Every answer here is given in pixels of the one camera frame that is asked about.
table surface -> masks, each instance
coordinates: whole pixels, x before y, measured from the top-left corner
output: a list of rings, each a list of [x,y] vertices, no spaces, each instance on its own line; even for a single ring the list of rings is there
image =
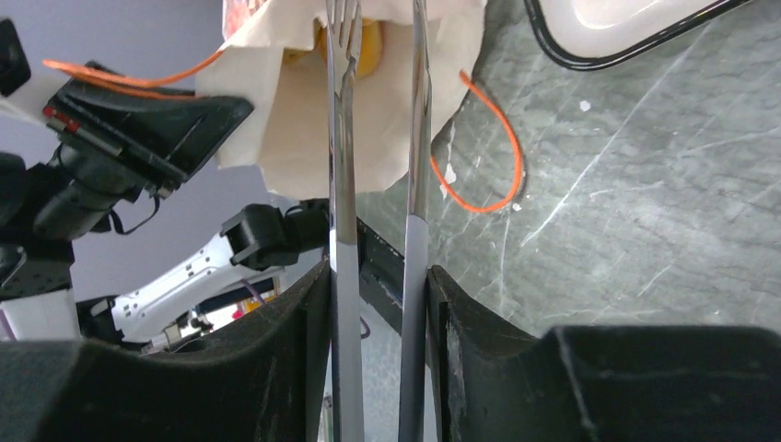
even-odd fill
[[[583,73],[542,53],[523,2],[489,2],[474,77],[513,123],[529,182],[514,208],[475,215],[432,176],[431,262],[538,335],[560,323],[781,332],[779,25],[776,2],[754,0]],[[469,201],[509,190],[511,145],[475,97],[434,150]],[[399,250],[406,186],[358,201]]]

marble countertop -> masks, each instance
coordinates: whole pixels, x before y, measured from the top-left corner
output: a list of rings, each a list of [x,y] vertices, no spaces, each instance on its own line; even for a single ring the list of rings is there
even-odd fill
[[[754,0],[607,70],[560,67],[523,2],[492,0],[474,71],[529,162],[513,207],[474,215],[432,177],[431,262],[535,334],[561,323],[781,332],[781,8]],[[502,198],[512,149],[469,96],[434,143],[455,189]],[[359,197],[403,250],[406,180]]]

